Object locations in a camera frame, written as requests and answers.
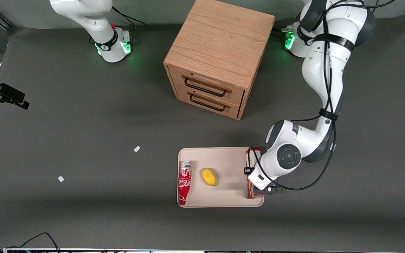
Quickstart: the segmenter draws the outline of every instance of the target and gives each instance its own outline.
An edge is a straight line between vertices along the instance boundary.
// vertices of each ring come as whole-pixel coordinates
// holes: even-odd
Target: drawer handle
[[[195,104],[199,104],[199,105],[205,106],[205,107],[210,108],[210,109],[215,110],[215,111],[223,112],[223,111],[226,109],[226,106],[223,106],[223,109],[219,109],[219,108],[217,108],[217,107],[213,107],[213,106],[211,106],[211,105],[208,105],[208,104],[205,104],[205,103],[196,101],[196,100],[194,100],[194,99],[192,99],[192,98],[193,98],[193,94],[190,95],[190,101],[192,101],[192,102],[195,103]]]
[[[196,89],[196,90],[198,90],[198,91],[203,91],[203,92],[205,92],[205,93],[209,93],[209,94],[214,95],[214,96],[217,96],[217,97],[223,97],[224,95],[226,95],[226,90],[223,91],[223,93],[216,93],[216,92],[213,92],[213,91],[209,91],[209,90],[206,90],[206,89],[199,88],[199,87],[197,87],[197,86],[188,84],[187,81],[188,81],[188,78],[185,77],[185,80],[184,80],[185,86],[190,87],[190,88],[193,88],[193,89]]]

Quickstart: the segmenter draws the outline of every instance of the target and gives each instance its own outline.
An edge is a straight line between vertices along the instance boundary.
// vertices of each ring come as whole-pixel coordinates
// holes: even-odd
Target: wooden cabinet
[[[240,120],[274,16],[196,0],[163,64],[176,98]]]

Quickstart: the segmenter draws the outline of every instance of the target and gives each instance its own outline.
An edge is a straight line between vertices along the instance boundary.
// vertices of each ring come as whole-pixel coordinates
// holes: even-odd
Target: red can
[[[185,205],[187,195],[190,191],[190,183],[192,182],[192,166],[191,161],[180,162],[179,172],[179,205]]]

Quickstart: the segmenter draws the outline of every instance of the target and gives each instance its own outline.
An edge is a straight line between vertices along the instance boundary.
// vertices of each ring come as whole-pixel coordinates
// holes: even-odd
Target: white tray
[[[264,198],[248,199],[248,179],[243,172],[248,147],[185,148],[178,155],[178,177],[181,161],[192,161],[192,182],[183,208],[260,207]],[[216,186],[208,186],[201,170],[211,168]],[[179,189],[176,200],[179,203]]]

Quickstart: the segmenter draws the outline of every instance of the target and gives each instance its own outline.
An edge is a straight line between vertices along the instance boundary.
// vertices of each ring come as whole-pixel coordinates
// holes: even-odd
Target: gray mat
[[[260,208],[180,208],[177,154],[263,145],[276,121],[317,114],[302,59],[271,39],[236,121],[174,98],[162,61],[178,30],[140,27],[133,54],[116,64],[83,29],[10,31],[0,82],[31,107],[0,106],[0,247],[49,232],[63,248],[405,252],[405,16],[378,20],[354,50],[325,176]],[[323,165],[281,182],[305,186]]]

